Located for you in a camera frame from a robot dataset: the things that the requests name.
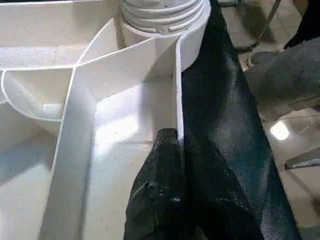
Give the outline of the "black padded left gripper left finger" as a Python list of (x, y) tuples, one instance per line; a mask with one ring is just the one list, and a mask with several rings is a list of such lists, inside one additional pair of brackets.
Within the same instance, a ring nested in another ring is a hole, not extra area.
[(187, 238), (185, 170), (177, 130), (159, 130), (133, 182), (125, 211), (125, 240)]

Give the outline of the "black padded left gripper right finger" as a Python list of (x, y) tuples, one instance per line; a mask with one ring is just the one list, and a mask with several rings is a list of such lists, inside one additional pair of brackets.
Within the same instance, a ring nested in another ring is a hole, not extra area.
[(206, 137), (185, 137), (189, 204), (208, 240), (258, 240), (260, 228), (235, 173)]

